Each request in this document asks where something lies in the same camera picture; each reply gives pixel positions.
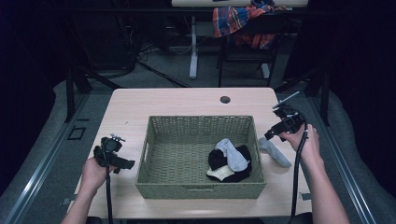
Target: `woven basket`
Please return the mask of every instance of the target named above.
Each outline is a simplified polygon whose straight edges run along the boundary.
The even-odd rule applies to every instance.
[[[249,149],[252,171],[241,182],[206,176],[209,152],[223,138]],[[147,199],[258,198],[265,180],[253,117],[149,117],[136,187]]]

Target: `table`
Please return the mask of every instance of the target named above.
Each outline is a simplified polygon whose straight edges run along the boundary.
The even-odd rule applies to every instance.
[[[213,0],[172,0],[172,7],[247,7],[250,5],[250,0],[227,0],[214,2]],[[191,63],[190,63],[190,78],[197,78],[198,65],[198,49],[197,49],[197,33],[195,16],[191,17]]]
[[[231,102],[223,104],[221,96]],[[113,92],[94,146],[111,133],[126,138],[119,156],[136,161],[132,170],[111,175],[114,218],[203,218],[289,216],[291,210],[293,167],[282,168],[266,153],[262,166],[267,185],[257,200],[145,200],[135,186],[149,116],[250,115],[255,120],[258,138],[280,119],[272,112],[277,103],[270,88],[194,88],[194,89],[118,89]],[[271,140],[294,164],[295,152],[278,137]],[[299,192],[308,193],[300,170]],[[311,202],[297,202],[297,214],[311,211]],[[92,201],[91,217],[107,217],[106,184]]]
[[[251,0],[227,0],[214,2],[213,0],[172,0],[172,7],[247,7]],[[292,10],[293,7],[306,7],[308,0],[278,0],[277,6],[285,6],[287,10]],[[198,65],[198,49],[196,48],[196,20],[195,16],[191,17],[191,64],[190,64],[190,79],[197,78]]]

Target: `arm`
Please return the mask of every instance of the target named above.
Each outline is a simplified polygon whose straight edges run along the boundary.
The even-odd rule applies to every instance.
[[[88,159],[82,169],[81,183],[79,186],[78,196],[72,207],[62,221],[67,223],[86,223],[91,202],[96,191],[103,185],[106,180],[106,168],[101,167],[95,158]]]
[[[303,136],[304,125],[297,133],[282,133],[279,137],[288,140],[294,150]],[[324,160],[320,156],[317,130],[308,124],[306,139],[301,154],[310,176],[312,195],[312,217],[314,223],[349,223],[347,213],[327,176]]]

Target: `black curtain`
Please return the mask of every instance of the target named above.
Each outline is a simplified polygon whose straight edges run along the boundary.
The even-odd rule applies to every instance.
[[[47,121],[53,87],[67,62],[35,1],[0,3],[0,193],[18,172]]]
[[[362,160],[396,197],[396,22],[394,2],[360,2],[351,11],[345,48],[331,70],[331,89],[353,124]]]

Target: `basket handle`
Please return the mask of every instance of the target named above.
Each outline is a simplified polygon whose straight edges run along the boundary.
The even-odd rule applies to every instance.
[[[203,188],[197,188],[197,187],[192,187],[192,186],[183,186],[187,191],[191,192],[212,192],[214,189],[209,188],[209,187],[203,187]]]

